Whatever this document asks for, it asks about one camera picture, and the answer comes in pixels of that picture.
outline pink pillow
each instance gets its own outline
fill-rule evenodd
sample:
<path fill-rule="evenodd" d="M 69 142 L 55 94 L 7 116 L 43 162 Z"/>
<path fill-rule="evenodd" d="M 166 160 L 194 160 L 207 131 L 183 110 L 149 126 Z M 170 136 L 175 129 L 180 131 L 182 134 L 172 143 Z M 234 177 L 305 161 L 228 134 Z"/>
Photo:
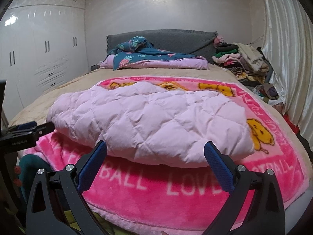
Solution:
<path fill-rule="evenodd" d="M 99 64 L 99 68 L 102 69 L 113 69 L 114 55 L 109 55 L 106 60 Z"/>

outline pink quilted comforter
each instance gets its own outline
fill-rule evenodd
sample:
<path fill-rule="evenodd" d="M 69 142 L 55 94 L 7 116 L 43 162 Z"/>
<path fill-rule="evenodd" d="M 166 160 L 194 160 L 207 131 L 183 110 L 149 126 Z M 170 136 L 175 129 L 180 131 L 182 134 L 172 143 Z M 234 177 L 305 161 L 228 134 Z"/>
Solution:
<path fill-rule="evenodd" d="M 108 90 L 97 84 L 60 96 L 47 121 L 73 141 L 146 165 L 208 166 L 207 141 L 233 160 L 254 152 L 245 108 L 217 91 L 169 91 L 149 82 Z"/>

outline beige bedsheet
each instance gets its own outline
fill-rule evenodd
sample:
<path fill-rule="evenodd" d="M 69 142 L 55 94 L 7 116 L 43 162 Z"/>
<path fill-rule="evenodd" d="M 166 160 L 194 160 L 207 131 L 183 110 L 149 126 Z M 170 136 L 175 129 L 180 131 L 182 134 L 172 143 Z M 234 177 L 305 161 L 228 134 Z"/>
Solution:
<path fill-rule="evenodd" d="M 229 72 L 224 71 L 215 65 L 209 65 L 210 70 L 192 70 L 192 69 L 124 69 L 112 71 L 112 69 L 97 69 L 84 76 L 78 77 L 68 83 L 65 83 L 58 88 L 40 96 L 31 105 L 24 108 L 18 113 L 10 122 L 10 125 L 22 124 L 29 121 L 36 121 L 38 124 L 45 123 L 49 108 L 54 101 L 64 93 L 78 92 L 89 89 L 96 83 L 102 80 L 121 77 L 121 76 L 140 76 L 140 75 L 154 75 L 154 76 L 176 76 L 176 77 L 194 77 L 208 80 L 217 80 L 221 82 L 235 82 L 238 83 L 235 76 Z M 308 169 L 309 177 L 312 176 L 313 170 L 309 157 L 298 140 L 297 136 L 292 132 L 284 118 L 270 105 L 263 104 L 272 115 L 278 120 L 281 128 L 286 132 L 288 137 L 292 140 L 295 148 L 301 154 Z"/>

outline gray headboard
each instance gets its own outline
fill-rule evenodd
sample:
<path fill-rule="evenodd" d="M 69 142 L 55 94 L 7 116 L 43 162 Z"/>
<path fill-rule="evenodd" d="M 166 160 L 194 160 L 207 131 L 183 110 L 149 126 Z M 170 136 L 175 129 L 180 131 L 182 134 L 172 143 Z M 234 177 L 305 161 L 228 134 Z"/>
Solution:
<path fill-rule="evenodd" d="M 117 44 L 128 41 L 135 36 L 144 36 L 149 42 L 154 44 L 155 48 L 203 56 L 208 62 L 214 63 L 212 60 L 212 56 L 215 54 L 213 41 L 217 35 L 217 32 L 208 33 L 180 29 L 121 33 L 107 36 L 107 52 L 115 48 Z"/>

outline metal screw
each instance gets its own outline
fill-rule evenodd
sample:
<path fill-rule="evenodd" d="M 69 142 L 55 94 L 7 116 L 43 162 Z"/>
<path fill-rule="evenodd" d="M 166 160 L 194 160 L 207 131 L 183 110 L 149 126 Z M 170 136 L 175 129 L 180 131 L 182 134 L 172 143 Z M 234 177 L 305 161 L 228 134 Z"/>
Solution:
<path fill-rule="evenodd" d="M 69 164 L 68 166 L 66 166 L 65 168 L 68 171 L 71 171 L 72 169 L 74 169 L 74 165 L 73 164 Z"/>
<path fill-rule="evenodd" d="M 240 171 L 245 171 L 246 167 L 244 167 L 243 165 L 238 165 L 237 169 Z"/>
<path fill-rule="evenodd" d="M 273 175 L 273 174 L 274 174 L 274 171 L 273 171 L 272 169 L 268 169 L 268 170 L 267 170 L 267 174 L 268 174 L 268 175 Z"/>
<path fill-rule="evenodd" d="M 43 174 L 44 173 L 44 169 L 39 169 L 38 171 L 37 171 L 37 174 L 39 174 L 39 175 L 41 175 L 41 174 Z"/>

